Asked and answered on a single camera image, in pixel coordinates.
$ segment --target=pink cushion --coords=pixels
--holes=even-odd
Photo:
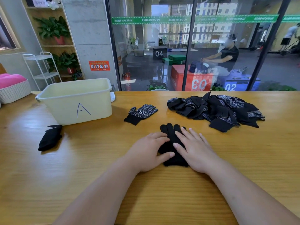
[[[5,77],[5,76],[10,76],[8,73],[0,74],[0,78]]]
[[[23,81],[26,81],[26,78],[19,74],[13,74],[13,75],[7,75],[4,77],[1,77],[0,78],[0,89],[21,83]]]

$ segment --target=window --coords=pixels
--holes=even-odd
[[[13,49],[21,48],[20,44],[17,41],[15,34],[6,18],[4,11],[0,7],[0,46],[8,47]],[[3,50],[1,53],[11,52],[12,50]]]

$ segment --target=white wicker basket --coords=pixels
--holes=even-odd
[[[31,93],[28,79],[21,83],[0,89],[0,102],[12,103]]]

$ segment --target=pile of gloves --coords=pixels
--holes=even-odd
[[[210,127],[221,132],[227,132],[240,124],[259,128],[256,121],[265,120],[253,104],[238,97],[210,95],[210,92],[203,97],[172,98],[168,100],[167,106],[170,110],[175,110],[176,113],[190,119],[206,119],[211,122]]]

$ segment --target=right hand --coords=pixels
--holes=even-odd
[[[189,128],[189,130],[190,133],[181,128],[183,135],[175,131],[176,136],[184,144],[186,150],[177,143],[174,143],[173,146],[193,170],[207,174],[210,168],[213,168],[221,159],[212,150],[201,133],[197,134],[192,128]]]

